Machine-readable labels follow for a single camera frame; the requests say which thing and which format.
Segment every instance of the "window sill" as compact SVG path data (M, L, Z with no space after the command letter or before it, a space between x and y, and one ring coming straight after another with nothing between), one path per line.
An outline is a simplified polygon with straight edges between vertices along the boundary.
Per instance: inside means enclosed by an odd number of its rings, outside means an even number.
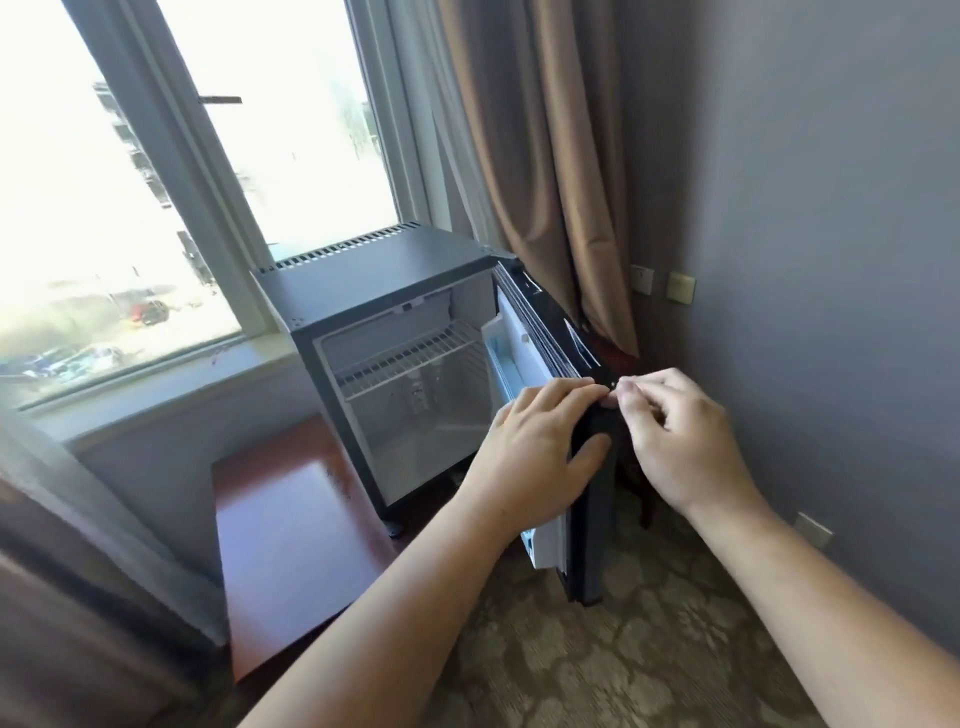
M29 410L27 416L55 440L81 451L267 376L296 356L285 334L221 343L186 361L144 370Z

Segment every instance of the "light switch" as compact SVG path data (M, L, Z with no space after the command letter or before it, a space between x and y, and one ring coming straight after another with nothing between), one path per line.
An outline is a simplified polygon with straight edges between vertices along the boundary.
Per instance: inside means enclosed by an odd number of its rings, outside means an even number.
M637 293L649 296L654 292L654 269L642 265L630 266L630 287Z
M693 289L696 285L697 280L693 276L672 272L666 282L666 297L677 303L693 303Z

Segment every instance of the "window frame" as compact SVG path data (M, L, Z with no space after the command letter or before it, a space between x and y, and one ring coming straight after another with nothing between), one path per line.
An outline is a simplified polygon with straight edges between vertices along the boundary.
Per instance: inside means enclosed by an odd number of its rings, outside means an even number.
M380 133L400 221L431 222L417 141L386 0L345 2ZM242 333L173 353L25 409L37 414L96 398L224 346L278 332L253 271L274 263L243 189L201 103L156 0L61 0L171 203L230 305Z

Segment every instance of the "mini fridge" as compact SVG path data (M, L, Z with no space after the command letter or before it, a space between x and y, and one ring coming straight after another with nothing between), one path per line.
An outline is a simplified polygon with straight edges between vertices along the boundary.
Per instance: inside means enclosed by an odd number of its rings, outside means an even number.
M513 255L402 223L281 260L255 275L292 337L381 519L474 454L493 414L553 376L610 374ZM571 454L616 412L594 405ZM600 598L614 447L560 517L521 534L570 599Z

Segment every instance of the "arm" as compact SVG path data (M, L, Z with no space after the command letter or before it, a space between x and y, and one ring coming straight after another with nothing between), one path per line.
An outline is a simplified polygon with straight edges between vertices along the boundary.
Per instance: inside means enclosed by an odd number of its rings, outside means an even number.
M297 660L242 728L412 726L493 565L562 513L610 447L573 426L609 390L586 379L525 389L497 413L457 495Z
M955 726L960 666L767 506L723 408L676 370L614 393L640 465L696 528L832 728Z

